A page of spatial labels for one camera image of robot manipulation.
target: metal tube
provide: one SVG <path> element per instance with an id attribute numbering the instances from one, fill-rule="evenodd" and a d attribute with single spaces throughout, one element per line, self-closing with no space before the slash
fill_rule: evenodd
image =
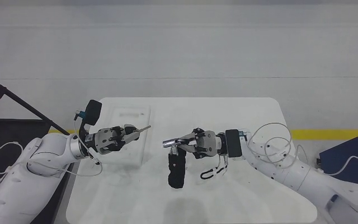
<path id="1" fill-rule="evenodd" d="M 17 95 L 15 95 L 13 92 L 11 92 L 10 90 L 8 90 L 6 87 L 0 85 L 0 99 L 3 95 L 7 95 L 8 97 L 10 97 L 12 100 L 14 100 L 15 102 L 17 102 L 18 104 L 20 104 L 21 106 L 25 107 L 27 110 L 29 110 L 30 112 L 32 112 L 33 114 L 35 114 L 36 116 L 38 116 L 39 118 L 41 118 L 42 120 L 46 121 L 47 123 L 49 123 L 52 127 L 56 128 L 57 130 L 59 130 L 60 132 L 62 132 L 63 134 L 69 136 L 69 133 L 61 128 L 60 126 L 58 126 L 55 122 L 53 122 L 52 120 L 50 120 L 47 116 L 45 116 L 44 114 L 40 113 L 38 110 L 36 110 L 35 108 L 33 108 L 30 104 L 28 104 L 27 102 L 23 101 L 20 97 L 18 97 Z"/>

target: white tabletop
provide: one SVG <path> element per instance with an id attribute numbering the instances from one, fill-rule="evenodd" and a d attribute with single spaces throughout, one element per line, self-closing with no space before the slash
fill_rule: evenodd
<path id="1" fill-rule="evenodd" d="M 187 155 L 183 189 L 167 184 L 168 149 L 162 148 L 163 140 L 181 137 L 196 127 L 218 133 L 285 123 L 276 100 L 171 97 L 104 98 L 101 102 L 102 111 L 116 106 L 150 107 L 152 128 L 147 133 L 143 163 L 139 169 L 104 165 L 99 176 L 76 177 L 66 214 L 69 223 L 311 223 L 316 219 L 317 210 L 310 201 L 265 177 L 245 160 L 229 160 L 224 176 L 203 181 L 200 173 L 216 166 L 217 157 L 196 160 Z M 103 126 L 103 114 L 107 113 L 101 113 L 90 132 Z M 263 140 L 288 137 L 278 125 L 267 127 L 260 135 Z M 96 169 L 93 162 L 83 160 L 78 172 Z"/>

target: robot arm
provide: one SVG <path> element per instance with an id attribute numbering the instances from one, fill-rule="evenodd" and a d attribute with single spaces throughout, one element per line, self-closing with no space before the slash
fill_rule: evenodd
<path id="1" fill-rule="evenodd" d="M 119 151 L 150 128 L 138 130 L 133 125 L 125 125 L 88 134 L 84 125 L 96 124 L 100 111 L 101 104 L 91 100 L 86 111 L 77 112 L 75 120 L 78 116 L 82 118 L 79 138 L 76 134 L 50 133 L 33 139 L 24 148 L 0 180 L 0 223 L 29 224 L 47 205 L 71 163 L 90 157 L 102 169 L 96 159 L 97 153 Z M 76 175 L 95 176 L 99 173 Z"/>
<path id="2" fill-rule="evenodd" d="M 301 162 L 288 151 L 274 146 L 253 143 L 249 146 L 251 133 L 245 130 L 226 130 L 215 135 L 212 131 L 197 129 L 181 138 L 163 142 L 170 147 L 168 183 L 173 188 L 182 188 L 185 175 L 185 155 L 193 153 L 195 158 L 206 156 L 243 157 L 253 168 L 310 200 L 328 223 L 356 223 L 358 221 L 358 185 L 340 181 Z M 266 155 L 255 153 L 266 150 Z"/>

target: yellow floor line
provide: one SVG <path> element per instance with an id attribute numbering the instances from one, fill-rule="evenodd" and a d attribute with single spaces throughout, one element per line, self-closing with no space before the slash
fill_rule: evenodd
<path id="1" fill-rule="evenodd" d="M 294 129 L 291 130 L 294 140 L 349 140 L 358 137 L 358 129 Z M 49 133 L 60 133 L 51 129 Z"/>

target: black mount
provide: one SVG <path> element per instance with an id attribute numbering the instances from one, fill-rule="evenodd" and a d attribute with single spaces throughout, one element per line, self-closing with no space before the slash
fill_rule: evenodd
<path id="1" fill-rule="evenodd" d="M 33 114 L 35 114 L 36 116 L 41 118 L 42 120 L 44 120 L 47 123 L 49 123 L 52 127 L 56 128 L 61 133 L 65 134 L 66 136 L 69 136 L 69 133 L 65 129 L 63 129 L 60 126 L 58 126 L 55 122 L 50 120 L 47 116 L 45 116 L 44 114 L 42 114 L 41 112 L 39 112 L 38 110 L 33 108 L 30 104 L 28 104 L 27 102 L 23 101 L 23 99 L 21 99 L 20 97 L 18 97 L 13 92 L 11 92 L 6 87 L 4 87 L 3 85 L 0 84 L 0 99 L 4 95 L 10 97 L 13 101 L 17 102 L 18 104 L 20 104 L 21 106 L 23 106 L 24 108 L 26 108 L 27 110 L 29 110 L 30 112 L 32 112 Z"/>

